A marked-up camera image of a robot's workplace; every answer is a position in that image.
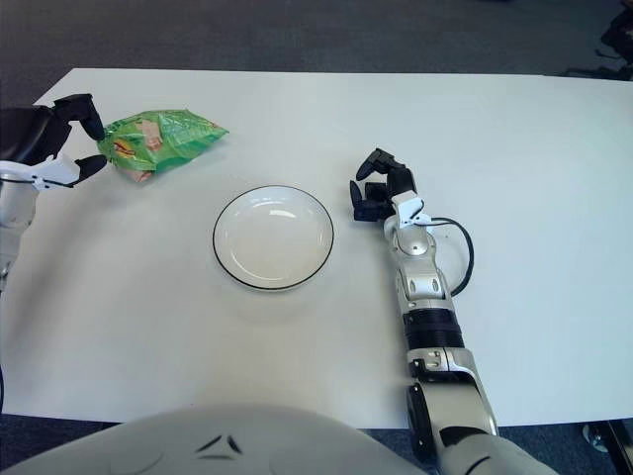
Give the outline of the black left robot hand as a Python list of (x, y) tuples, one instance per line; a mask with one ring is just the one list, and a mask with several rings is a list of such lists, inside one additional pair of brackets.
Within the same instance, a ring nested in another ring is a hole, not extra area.
[(90, 94), (58, 99), (51, 107), (29, 106), (1, 111), (1, 180), (39, 191), (72, 188), (101, 171), (107, 158), (96, 154), (71, 159), (62, 152), (77, 122), (90, 139), (105, 138)]

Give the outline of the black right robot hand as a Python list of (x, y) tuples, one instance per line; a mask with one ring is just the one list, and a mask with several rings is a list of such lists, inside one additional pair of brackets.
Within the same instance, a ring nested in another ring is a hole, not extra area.
[(416, 191), (411, 171), (388, 152), (376, 148), (358, 168), (349, 183), (353, 219), (357, 222), (385, 222), (396, 226), (426, 226), (431, 219), (423, 213), (424, 203)]

